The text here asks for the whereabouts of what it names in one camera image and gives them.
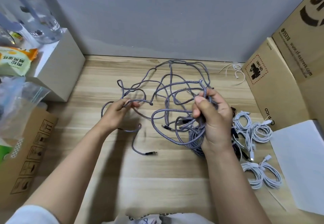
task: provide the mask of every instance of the forearm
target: forearm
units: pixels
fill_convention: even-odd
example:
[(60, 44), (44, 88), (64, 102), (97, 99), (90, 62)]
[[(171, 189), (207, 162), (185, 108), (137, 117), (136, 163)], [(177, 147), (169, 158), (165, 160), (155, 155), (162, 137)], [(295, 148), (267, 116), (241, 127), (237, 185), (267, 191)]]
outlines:
[(231, 147), (206, 153), (209, 179), (220, 224), (271, 223)]
[(73, 223), (109, 132), (95, 126), (26, 201), (49, 210), (62, 224)]

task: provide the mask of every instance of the brown cardboard box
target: brown cardboard box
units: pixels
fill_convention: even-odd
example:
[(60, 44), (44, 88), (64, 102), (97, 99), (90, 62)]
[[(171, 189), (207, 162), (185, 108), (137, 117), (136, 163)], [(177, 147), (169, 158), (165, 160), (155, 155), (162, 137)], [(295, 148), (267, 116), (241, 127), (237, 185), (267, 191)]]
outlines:
[(262, 116), (273, 120), (273, 131), (312, 118), (272, 38), (261, 44), (242, 69)]
[(36, 107), (32, 111), (16, 157), (7, 155), (0, 164), (0, 209), (18, 207), (26, 200), (56, 122), (57, 117), (44, 109)]
[(303, 0), (273, 34), (312, 117), (324, 128), (324, 0)]

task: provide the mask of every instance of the wooden table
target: wooden table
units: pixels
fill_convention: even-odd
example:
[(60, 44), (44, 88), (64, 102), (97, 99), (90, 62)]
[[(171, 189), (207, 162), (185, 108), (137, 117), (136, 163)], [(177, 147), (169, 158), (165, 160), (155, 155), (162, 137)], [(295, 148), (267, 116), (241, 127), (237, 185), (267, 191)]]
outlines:
[[(34, 188), (100, 119), (103, 104), (120, 98), (121, 91), (116, 84), (118, 79), (122, 79), (124, 86), (129, 87), (139, 82), (149, 68), (163, 61), (165, 60), (152, 58), (87, 56), (83, 72), (68, 103), (50, 104), (50, 112), (58, 115), (59, 121), (48, 143)], [(225, 71), (218, 73), (228, 63), (205, 61), (205, 64), (211, 75), (211, 85), (231, 106), (238, 111), (251, 112), (254, 122), (263, 121), (247, 82), (235, 85), (241, 82), (241, 74), (240, 79), (235, 79), (232, 67), (227, 75)], [(168, 72), (168, 65), (161, 66), (151, 79), (160, 80)], [(192, 67), (175, 65), (174, 72), (186, 80), (200, 79), (200, 75)], [(144, 87), (147, 94), (152, 94), (155, 88), (156, 84), (153, 83)], [(187, 96), (182, 92), (179, 99), (181, 97), (185, 100)], [(162, 99), (154, 101), (153, 106), (145, 104), (140, 109), (143, 114), (151, 116), (153, 111), (161, 108), (164, 108)], [(216, 222), (205, 159), (199, 158), (184, 146), (164, 139), (154, 130), (149, 120), (134, 111), (130, 112), (123, 127), (135, 128), (139, 122), (143, 128), (137, 135), (135, 147), (143, 152), (158, 151), (158, 155), (142, 156), (135, 153), (130, 146), (132, 133), (118, 131), (111, 134), (103, 145), (76, 223), (111, 221), (118, 213), (140, 217), (148, 213), (175, 212), (195, 212)], [(163, 119), (156, 122), (159, 127), (163, 123)], [(273, 157), (269, 163), (280, 170), (270, 143), (257, 144), (256, 162), (260, 162), (269, 153)], [(323, 222), (322, 216), (296, 209), (285, 182), (280, 190), (269, 190), (263, 186), (255, 193), (273, 223)]]

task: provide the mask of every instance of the person's left hand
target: person's left hand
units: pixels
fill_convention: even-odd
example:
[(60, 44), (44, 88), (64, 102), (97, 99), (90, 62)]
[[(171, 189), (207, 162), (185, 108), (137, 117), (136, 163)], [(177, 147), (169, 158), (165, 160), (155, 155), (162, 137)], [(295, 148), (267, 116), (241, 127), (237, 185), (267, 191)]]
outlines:
[(123, 107), (128, 100), (130, 99), (124, 98), (111, 103), (97, 125), (103, 128), (105, 132), (112, 132), (117, 129), (131, 107), (140, 107), (138, 102), (131, 102), (126, 107)]

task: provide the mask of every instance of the yellow package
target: yellow package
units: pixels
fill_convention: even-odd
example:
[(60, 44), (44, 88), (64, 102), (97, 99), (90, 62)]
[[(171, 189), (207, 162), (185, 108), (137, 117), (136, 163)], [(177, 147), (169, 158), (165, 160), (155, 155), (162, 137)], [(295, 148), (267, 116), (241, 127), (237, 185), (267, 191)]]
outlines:
[(0, 75), (24, 76), (37, 57), (37, 48), (20, 49), (0, 46)]

